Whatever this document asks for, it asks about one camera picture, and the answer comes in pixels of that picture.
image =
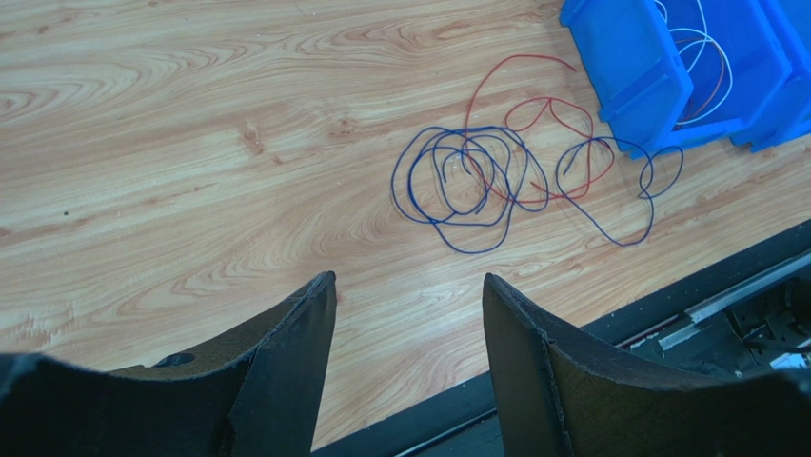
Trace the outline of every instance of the wooden table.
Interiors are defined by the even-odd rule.
[[[557,55],[580,71],[511,62],[474,124],[540,94],[596,112],[560,3],[7,0],[0,347],[149,365],[333,269],[321,447],[487,370],[488,271],[583,325],[811,218],[800,140],[758,155],[690,150],[634,248],[561,202],[519,213],[481,256],[405,220],[388,191],[397,155],[424,127],[460,127],[507,55]],[[550,169],[577,137],[546,121],[524,136]],[[648,211],[633,188],[641,167],[621,158],[584,200],[627,239]]]

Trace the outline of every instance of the plastic storage bin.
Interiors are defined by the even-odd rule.
[[[602,109],[600,117],[618,138],[648,151],[704,145],[748,129],[787,79],[791,66],[760,0],[702,0],[709,35],[725,50],[734,85],[726,101],[701,121],[674,129],[691,97],[705,100],[718,84],[720,61],[679,55],[670,29],[703,30],[695,0],[566,0],[561,23],[569,27]],[[685,34],[683,39],[698,35]],[[705,52],[715,51],[711,47]],[[725,93],[725,78],[721,93]],[[634,158],[642,156],[631,151]]]
[[[761,6],[792,72],[755,125],[732,135],[736,145],[757,152],[811,132],[811,2],[761,0]]]

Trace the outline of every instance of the white wire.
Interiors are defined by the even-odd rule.
[[[664,5],[664,3],[660,2],[659,0],[653,0],[653,1],[659,6],[659,8],[661,8],[664,11],[664,12],[659,11],[659,14],[662,15],[662,19],[664,19],[664,23],[667,24],[667,7]]]
[[[676,123],[677,126],[687,126],[689,124],[693,124],[694,122],[699,122],[702,119],[706,118],[707,116],[709,116],[710,114],[715,112],[716,109],[720,108],[721,105],[723,105],[723,102],[725,102],[726,99],[729,98],[729,94],[732,93],[732,84],[733,84],[732,66],[729,64],[729,57],[726,55],[726,51],[723,50],[723,48],[721,47],[721,44],[719,44],[713,37],[707,35],[706,33],[702,32],[701,30],[696,30],[696,29],[673,29],[673,30],[671,30],[671,32],[673,32],[673,31],[690,31],[690,32],[697,33],[698,35],[701,35],[701,36],[704,37],[703,40],[694,41],[693,43],[690,43],[689,45],[682,48],[682,50],[679,51],[679,54],[686,51],[688,48],[692,48],[693,46],[696,46],[696,45],[699,45],[699,44],[705,44],[706,45],[706,43],[713,43],[716,46],[718,46],[718,50],[721,53],[721,56],[723,58],[724,63],[726,64],[726,69],[729,70],[729,88],[727,88],[726,94],[723,96],[721,101],[719,101],[715,105],[715,107],[713,107],[711,110],[709,110],[708,112],[702,114],[701,116],[699,116],[699,117],[697,117],[695,119],[690,119],[689,121],[677,122]]]
[[[704,8],[702,6],[702,0],[696,0],[696,3],[699,4],[699,12],[702,15],[702,24],[704,25],[704,34],[703,35],[704,35],[705,38],[709,38],[709,36],[708,36],[709,35],[709,30],[707,29],[707,18],[706,18],[706,16],[704,16]],[[702,58],[702,55],[704,54],[704,47],[706,47],[706,44],[707,44],[707,41],[703,40],[702,41],[702,48],[699,50],[699,53],[696,54],[696,58],[693,59],[693,63],[690,65],[690,68],[687,69],[688,73],[693,70],[693,68],[699,62],[699,59]]]

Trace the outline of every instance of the electrical wire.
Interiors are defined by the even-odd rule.
[[[707,28],[707,18],[704,15],[704,7],[702,6],[702,0],[696,0],[696,3],[699,5],[699,14],[702,17],[702,24],[704,25],[704,33],[703,33],[703,35],[708,36],[709,35],[709,29]],[[699,62],[699,59],[702,58],[702,55],[704,54],[704,48],[705,47],[706,47],[706,41],[703,41],[702,42],[702,48],[699,50],[699,53],[696,54],[696,58],[693,59],[692,65],[690,65],[690,67],[687,69],[688,73],[693,71],[693,69],[696,67],[696,64]]]
[[[723,103],[729,98],[729,95],[732,93],[732,88],[733,88],[733,85],[734,85],[735,81],[734,81],[733,74],[732,74],[732,66],[729,63],[729,56],[726,55],[726,51],[723,50],[721,45],[715,39],[713,39],[711,36],[703,33],[702,31],[696,30],[696,29],[682,28],[682,29],[673,29],[673,30],[671,30],[671,32],[677,32],[677,31],[687,31],[687,32],[697,33],[697,34],[703,36],[703,38],[704,38],[703,40],[700,39],[700,41],[694,41],[694,42],[688,44],[687,46],[685,46],[684,48],[682,48],[680,50],[679,54],[681,54],[685,50],[687,50],[687,49],[689,49],[689,48],[691,48],[693,46],[696,46],[696,45],[698,45],[700,43],[703,43],[705,41],[709,42],[709,43],[713,44],[714,46],[716,46],[716,48],[718,49],[718,52],[722,56],[723,64],[725,65],[726,71],[729,74],[729,85],[728,85],[728,87],[726,89],[726,94],[723,96],[723,98],[712,109],[710,109],[710,110],[708,110],[706,112],[703,112],[701,115],[693,117],[692,119],[689,119],[689,120],[685,120],[685,121],[681,121],[681,122],[676,123],[677,126],[686,126],[686,125],[690,125],[690,124],[694,124],[696,122],[699,122],[702,119],[705,119],[707,116],[709,116],[710,114],[715,112],[718,108],[720,108],[721,105],[723,105]]]
[[[467,112],[465,113],[465,123],[464,123],[463,129],[467,129],[469,127],[469,125],[470,125],[470,117],[471,117],[471,115],[473,113],[473,107],[476,104],[476,100],[477,100],[480,92],[482,91],[482,88],[485,86],[487,81],[489,81],[490,77],[492,77],[492,75],[496,71],[498,71],[498,69],[500,69],[507,62],[509,62],[511,60],[514,60],[514,59],[527,59],[527,58],[528,59],[540,59],[540,60],[545,60],[545,61],[556,62],[558,64],[561,64],[565,68],[571,70],[572,72],[577,72],[577,69],[575,69],[571,64],[569,64],[568,62],[564,61],[563,59],[560,59],[560,58],[555,57],[555,56],[544,55],[544,54],[513,54],[513,55],[510,55],[510,56],[507,56],[501,62],[496,64],[496,66],[493,67],[492,70],[490,70],[490,72],[485,76],[485,78],[482,79],[482,82],[479,83],[479,86],[476,87],[476,90],[473,91],[473,96],[470,97],[470,102],[467,104]],[[515,110],[517,110],[520,107],[522,107],[524,105],[527,105],[529,103],[534,103],[534,102],[537,102],[537,101],[544,101],[544,100],[547,103],[544,104],[544,106],[538,112],[538,115],[535,116],[535,119],[531,123],[529,123],[527,126],[525,126],[524,128],[522,128],[520,130],[515,130],[515,131],[524,131],[524,130],[527,130],[527,129],[531,128],[532,126],[534,126],[539,121],[539,119],[541,119],[541,117],[544,115],[544,112],[546,111],[546,109],[549,109],[550,113],[555,118],[555,120],[557,120],[558,123],[560,123],[561,125],[563,125],[567,129],[570,129],[570,130],[574,131],[575,133],[579,134],[583,138],[591,138],[594,135],[594,118],[591,116],[591,113],[589,113],[586,109],[583,109],[582,107],[579,107],[579,106],[577,106],[575,104],[569,103],[569,102],[567,102],[565,100],[562,100],[562,99],[556,98],[556,97],[535,97],[535,98],[532,98],[532,99],[529,99],[529,100],[525,100],[522,103],[519,103],[513,109],[508,111],[507,114],[504,116],[504,125],[509,129],[509,117],[512,115],[513,112],[515,112]],[[569,106],[571,108],[577,109],[580,112],[582,112],[583,114],[585,114],[585,116],[588,118],[588,132],[583,132],[583,131],[580,131],[578,129],[575,129],[573,126],[571,126],[570,124],[567,124],[565,121],[563,121],[555,113],[554,106],[553,106],[554,102],[562,103],[562,104],[567,105],[567,106]],[[592,157],[592,155],[591,155],[591,145],[589,144],[588,151],[587,151],[587,154],[586,154],[586,182],[585,182],[585,184],[583,184],[579,188],[575,189],[575,190],[582,190],[583,191],[583,193],[581,195],[578,195],[577,197],[573,197],[575,199],[585,197],[587,195],[588,191],[591,189],[591,185],[594,184],[595,182],[597,182],[598,180],[600,180],[601,178],[603,178],[605,176],[605,174],[608,173],[608,171],[614,166],[615,155],[614,155],[614,151],[611,150],[611,163],[605,168],[605,170],[602,173],[600,173],[596,178],[592,179],[592,177],[591,177],[592,176],[592,170],[591,170],[592,160],[591,160],[591,157]],[[465,171],[467,171],[467,166],[466,166],[465,163],[463,163],[463,166],[465,167]],[[486,179],[483,176],[480,176],[480,177],[483,178],[485,186],[489,187],[490,185],[489,185],[489,183],[487,183]],[[540,190],[541,192],[548,192],[547,188],[540,187],[538,185],[538,183],[530,182],[530,185],[533,186],[534,188]],[[506,195],[503,195],[497,189],[493,189],[493,193],[495,195],[501,197],[501,198],[508,198]],[[562,195],[554,194],[554,193],[548,195],[548,197],[550,199],[552,199],[552,200],[563,198]],[[532,203],[539,203],[539,202],[540,202],[540,200],[528,200],[528,201],[523,200],[523,201],[518,201],[517,203],[520,203],[520,204],[527,204],[527,203],[532,204]]]
[[[582,107],[567,102],[557,97],[539,96],[524,100],[504,116],[504,126],[484,126],[484,127],[471,127],[470,117],[475,106],[476,99],[481,92],[483,86],[488,79],[506,62],[516,58],[539,58],[545,60],[557,61],[572,71],[576,71],[574,67],[557,57],[545,56],[540,54],[516,54],[505,58],[502,62],[496,65],[490,73],[482,80],[479,86],[473,93],[473,96],[468,103],[467,112],[465,114],[465,125],[462,129],[445,129],[442,127],[429,127],[420,131],[411,142],[405,147],[403,152],[397,159],[394,170],[391,173],[390,191],[392,199],[394,200],[395,207],[403,214],[403,216],[413,222],[424,225],[431,225],[442,240],[453,250],[463,254],[482,254],[490,252],[499,248],[506,240],[512,222],[513,212],[516,207],[531,213],[540,213],[546,210],[549,203],[555,199],[564,199],[572,203],[582,214],[584,214],[594,226],[612,243],[621,247],[629,247],[638,245],[643,242],[650,234],[654,215],[655,206],[653,200],[665,192],[670,190],[678,181],[682,174],[684,164],[684,153],[680,148],[667,148],[662,149],[652,155],[648,154],[638,145],[626,142],[624,140],[616,139],[613,137],[594,137],[594,120],[591,114]],[[537,115],[533,120],[520,128],[512,128],[511,116],[520,108],[526,107],[530,104],[541,104]],[[575,128],[571,124],[566,123],[558,113],[555,111],[556,105],[564,105],[582,112],[588,118],[587,130],[583,131]],[[559,193],[550,191],[549,179],[541,166],[540,162],[534,153],[527,146],[524,139],[519,132],[526,131],[536,125],[545,113],[549,112],[552,117],[562,126],[572,130],[579,136],[585,138],[581,142],[569,150],[567,150],[557,161],[555,168],[555,186]],[[641,238],[632,242],[619,241],[610,236],[605,229],[603,229],[598,221],[591,216],[588,211],[581,207],[577,200],[583,198],[588,193],[590,186],[596,181],[604,177],[611,167],[615,164],[616,154],[614,149],[611,148],[609,141],[615,143],[626,143],[636,149],[641,150],[647,163],[640,173],[640,194],[639,198],[644,199],[650,203],[651,211],[650,218],[648,219],[647,229],[644,231]],[[486,147],[487,142],[497,146],[496,149],[501,149],[505,152],[505,159],[499,159],[495,154],[491,153]],[[610,156],[610,162],[605,169],[596,177],[592,177],[592,150],[593,146],[603,152],[607,151]],[[561,178],[566,176],[576,162],[579,154],[586,149],[586,166],[587,177],[586,182],[574,189],[566,190],[561,184]],[[654,182],[654,162],[653,159],[661,153],[670,149],[676,150],[681,154],[681,161],[679,170],[674,179],[660,192],[651,194],[648,190]],[[405,174],[405,195],[406,199],[398,193],[398,176],[401,173],[401,168],[406,163],[406,158],[409,153],[413,157],[410,159],[410,165],[407,166],[407,173]],[[514,158],[514,154],[519,153],[523,156],[521,158]],[[424,208],[420,199],[415,192],[415,176],[417,175],[417,168],[426,159],[429,159],[429,166],[432,169],[434,177],[434,188],[437,190],[435,195],[439,200],[442,209],[432,207],[431,210]],[[458,159],[462,165],[462,170],[467,176],[478,180],[480,184],[481,194],[478,200],[472,204],[465,205],[460,208],[460,205],[455,204],[453,199],[450,198],[447,189],[448,174],[450,164]],[[513,164],[518,164],[518,169],[515,170]],[[537,175],[541,182],[534,182],[530,179],[531,175]],[[520,195],[526,189],[525,183],[535,188],[540,194],[541,198],[537,199],[522,199]],[[488,209],[488,213],[495,215],[485,218],[484,212]],[[445,228],[471,228],[471,229],[488,229],[496,226],[503,225],[501,234],[497,239],[484,248],[462,248],[456,246],[445,233]]]
[[[659,13],[662,15],[662,19],[664,19],[664,23],[667,24],[667,7],[664,3],[660,2],[659,0],[653,0],[656,5],[661,8],[662,10]]]
[[[647,159],[647,162],[645,163],[645,166],[643,167],[642,172],[640,173],[640,179],[639,179],[640,193],[639,193],[639,195],[637,195],[637,197],[640,198],[640,199],[646,200],[650,204],[650,216],[648,218],[648,222],[647,222],[647,225],[645,227],[645,230],[643,231],[643,234],[638,239],[636,239],[634,241],[629,241],[629,242],[620,241],[620,240],[614,238],[613,236],[611,236],[610,234],[608,234],[608,232],[600,225],[600,223],[597,222],[597,219],[595,219],[588,211],[586,211],[583,207],[581,207],[574,199],[571,199],[571,198],[568,197],[568,194],[563,189],[563,186],[561,186],[561,179],[560,179],[561,178],[561,165],[564,162],[566,156],[568,156],[569,154],[573,154],[574,156],[576,156],[583,149],[583,147],[585,146],[586,143],[595,142],[595,141],[597,141],[597,142],[606,142],[608,140],[612,140],[612,141],[616,142],[618,145],[620,143],[623,143],[623,144],[631,146],[631,147],[633,147],[635,149],[638,149],[644,154],[645,158]],[[663,152],[666,152],[666,151],[671,150],[671,149],[677,151],[679,153],[680,157],[681,157],[681,160],[679,162],[679,170],[677,171],[676,176],[673,178],[673,180],[663,190],[659,191],[658,193],[651,194],[649,192],[649,189],[650,189],[650,187],[651,187],[651,185],[653,184],[653,181],[654,181],[654,163],[653,163],[653,159],[655,159],[657,156],[659,156]],[[631,143],[629,141],[625,141],[625,140],[622,140],[622,139],[619,139],[619,138],[605,136],[605,137],[590,138],[590,139],[580,143],[579,145],[575,145],[575,146],[569,148],[569,150],[564,152],[564,155],[561,156],[561,158],[558,160],[557,165],[555,166],[555,180],[556,180],[556,183],[558,185],[558,190],[564,196],[564,198],[566,200],[568,200],[569,203],[571,203],[572,206],[574,206],[580,213],[582,213],[589,221],[591,221],[591,223],[594,225],[594,227],[597,228],[597,230],[599,230],[600,233],[602,233],[603,236],[608,241],[610,241],[611,243],[613,243],[613,244],[615,244],[615,245],[617,245],[617,246],[619,246],[621,248],[628,248],[628,247],[636,246],[636,245],[642,243],[644,240],[646,240],[648,238],[648,236],[650,236],[650,232],[651,232],[651,230],[653,230],[654,218],[656,216],[656,206],[654,205],[654,200],[656,198],[661,197],[662,195],[664,195],[666,192],[668,192],[676,184],[676,182],[682,176],[683,169],[684,169],[684,150],[681,149],[681,148],[668,147],[668,148],[660,149],[659,151],[655,152],[654,154],[649,154],[647,151],[645,151],[645,149],[643,149],[641,146],[639,146],[637,144],[634,144],[634,143]],[[644,176],[646,174],[648,176],[647,182],[644,181]]]

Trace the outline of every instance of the blue wire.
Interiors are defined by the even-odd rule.
[[[643,233],[643,236],[640,237],[638,240],[627,242],[627,243],[619,241],[619,240],[615,239],[614,237],[612,237],[611,235],[609,235],[608,232],[606,232],[605,229],[600,225],[600,223],[597,222],[597,220],[591,214],[589,214],[588,211],[586,211],[583,207],[578,205],[578,203],[574,199],[572,199],[569,196],[568,192],[566,192],[564,190],[564,188],[561,186],[561,179],[560,179],[560,177],[561,177],[561,173],[560,173],[560,171],[561,171],[561,163],[564,161],[566,156],[569,155],[570,153],[572,153],[572,151],[574,151],[574,154],[576,155],[577,153],[579,153],[581,151],[581,149],[583,149],[584,146],[590,144],[591,142],[597,141],[597,142],[604,143],[606,140],[614,140],[618,145],[620,143],[624,143],[624,144],[629,145],[629,146],[631,146],[631,147],[633,147],[635,149],[639,149],[640,151],[643,152],[645,158],[647,159],[647,162],[645,163],[645,165],[644,165],[644,167],[642,169],[642,172],[640,172],[640,181],[639,181],[640,193],[639,193],[639,195],[637,195],[637,197],[650,202],[650,218],[648,219],[647,228],[645,229],[645,231]],[[661,154],[661,153],[663,153],[663,152],[665,152],[667,150],[670,150],[670,149],[677,150],[679,152],[680,156],[681,156],[681,160],[679,162],[679,171],[676,173],[676,177],[673,178],[673,181],[671,181],[670,184],[668,184],[667,187],[664,188],[664,190],[662,190],[659,193],[656,193],[654,195],[651,195],[650,192],[648,192],[648,190],[650,189],[650,186],[653,184],[653,178],[654,178],[653,159],[655,159],[659,154]],[[650,174],[648,175],[647,183],[643,183],[644,176],[646,175],[646,172],[647,172],[648,169],[650,169]],[[654,205],[653,201],[654,201],[654,199],[656,199],[658,197],[661,197],[664,193],[666,193],[668,190],[670,190],[670,188],[672,188],[673,185],[676,184],[676,181],[678,181],[679,177],[682,176],[682,170],[683,169],[684,169],[684,150],[682,148],[671,146],[671,147],[667,147],[667,148],[664,148],[664,149],[660,149],[656,153],[651,155],[646,150],[644,150],[641,146],[636,145],[634,143],[631,143],[629,141],[625,141],[625,140],[622,140],[622,139],[619,139],[619,138],[614,138],[614,137],[611,137],[611,136],[601,136],[601,137],[588,139],[588,140],[580,143],[579,145],[575,145],[575,146],[569,148],[566,152],[564,152],[564,155],[561,156],[561,158],[558,160],[557,165],[555,166],[555,180],[557,182],[558,191],[561,193],[561,195],[566,200],[568,200],[569,203],[571,203],[576,209],[578,209],[585,217],[587,217],[588,220],[590,220],[591,223],[594,224],[594,227],[596,227],[597,230],[599,230],[600,233],[602,233],[603,236],[606,239],[608,239],[608,241],[610,241],[611,243],[613,243],[613,244],[615,244],[615,245],[617,245],[617,246],[619,246],[621,248],[628,248],[628,247],[636,246],[636,245],[642,243],[644,240],[647,239],[648,236],[650,236],[650,232],[653,229],[654,217],[656,216],[656,205]]]
[[[423,145],[420,147],[417,156],[414,158],[413,162],[409,166],[407,173],[406,191],[408,195],[408,201],[412,206],[413,210],[419,214],[412,215],[412,213],[409,213],[408,211],[406,211],[406,209],[404,209],[403,205],[401,204],[400,200],[397,197],[396,190],[397,172],[400,169],[401,165],[403,164],[406,155],[414,148],[414,146],[420,139],[424,138],[424,136],[427,133],[430,133],[431,136],[430,138],[428,138],[426,141],[423,142]],[[461,140],[461,145],[449,146],[444,143],[447,140],[455,141],[457,144]],[[493,140],[504,146],[507,152],[507,159],[503,167],[487,151],[487,149],[482,146],[481,142],[483,140]],[[637,240],[632,243],[622,243],[620,241],[615,240],[610,235],[608,235],[608,233],[605,232],[605,230],[600,226],[600,224],[585,209],[583,209],[580,205],[578,205],[577,202],[575,202],[574,199],[572,199],[560,185],[561,166],[562,163],[565,161],[566,157],[571,156],[571,159],[568,161],[568,165],[565,167],[563,175],[566,175],[568,173],[569,169],[572,167],[572,164],[574,164],[575,159],[577,159],[577,155],[580,153],[583,147],[587,146],[589,143],[594,141],[605,143],[606,140],[614,140],[617,143],[626,143],[628,145],[634,146],[635,148],[642,150],[643,153],[645,154],[645,157],[647,157],[647,163],[645,164],[640,174],[641,192],[639,198],[648,200],[650,202],[651,215],[647,230],[645,231],[643,237],[640,240]],[[521,170],[520,178],[518,182],[515,183],[515,186],[513,186],[514,183],[511,182],[509,178],[510,166],[512,164],[512,154],[514,149],[516,149],[518,152],[523,152],[526,156],[526,160],[524,160],[524,169]],[[650,188],[650,186],[654,181],[653,159],[659,154],[670,149],[677,150],[681,154],[682,160],[679,165],[679,172],[673,179],[673,181],[666,188],[664,188],[664,190],[660,191],[655,195],[651,195],[648,192],[648,189]],[[446,154],[444,158],[438,157],[438,154],[443,153]],[[431,165],[434,169],[436,176],[439,178],[439,193],[441,195],[442,201],[445,203],[445,206],[448,209],[448,214],[443,215],[442,217],[433,217],[429,215],[425,211],[425,209],[423,209],[420,206],[419,202],[417,201],[417,197],[414,194],[413,188],[414,170],[417,168],[419,163],[426,157],[430,157]],[[469,209],[459,209],[456,206],[454,206],[452,200],[448,197],[447,192],[445,190],[445,185],[447,184],[446,169],[448,163],[456,157],[458,157],[461,160],[462,168],[468,175],[474,176],[473,171],[471,171],[470,169],[470,166],[472,166],[476,171],[476,176],[479,176],[482,179],[482,186],[484,188],[482,198]],[[675,147],[665,148],[659,150],[653,155],[649,155],[646,151],[644,151],[644,149],[630,142],[612,137],[598,137],[584,141],[579,145],[575,145],[574,147],[567,150],[564,153],[564,155],[562,155],[561,158],[558,160],[557,166],[555,168],[555,176],[556,178],[558,178],[556,179],[556,181],[558,182],[558,190],[561,192],[561,195],[566,200],[568,200],[570,203],[572,203],[572,205],[574,205],[575,208],[577,208],[580,212],[582,212],[609,241],[618,246],[627,247],[638,245],[648,237],[651,229],[653,228],[653,219],[655,214],[653,199],[663,195],[668,190],[670,190],[673,187],[673,185],[676,184],[676,181],[678,181],[679,177],[682,174],[683,165],[684,165],[684,151],[680,148]],[[526,204],[523,204],[519,201],[519,194],[521,193],[521,190],[524,187],[526,176],[529,173],[529,170],[532,168],[537,168],[537,171],[541,174],[541,177],[543,179],[544,189],[546,189],[542,194],[544,195],[543,200],[541,200],[543,204],[540,205],[538,208],[528,207]],[[645,175],[647,175],[647,183],[643,182]],[[481,213],[481,211],[491,201],[490,192],[492,191],[492,187],[496,184],[499,177],[504,179],[504,186],[506,187],[505,193],[507,198],[499,197],[498,199],[496,199],[497,201],[504,201],[504,206],[501,208],[495,220],[492,220],[490,222],[470,222],[466,220],[458,220],[466,216],[478,215],[479,213]],[[512,214],[516,206],[527,212],[540,213],[549,206],[550,201],[550,192],[548,190],[549,181],[544,171],[544,168],[541,166],[540,162],[532,153],[532,151],[529,150],[526,143],[524,142],[524,139],[515,130],[496,126],[478,127],[470,129],[444,129],[442,127],[429,127],[423,129],[411,140],[408,146],[406,146],[405,149],[403,149],[403,152],[400,154],[400,157],[398,157],[397,163],[394,166],[394,170],[391,173],[390,188],[394,204],[397,207],[397,210],[400,211],[400,213],[403,214],[404,217],[418,224],[431,225],[440,235],[442,240],[450,248],[463,254],[483,254],[499,248],[504,243],[507,235],[509,234],[510,224],[512,222]],[[478,250],[469,250],[454,245],[453,242],[451,242],[448,239],[448,237],[445,235],[445,232],[443,231],[443,227],[491,228],[501,224],[502,222],[504,222],[504,231],[501,237],[492,246]]]

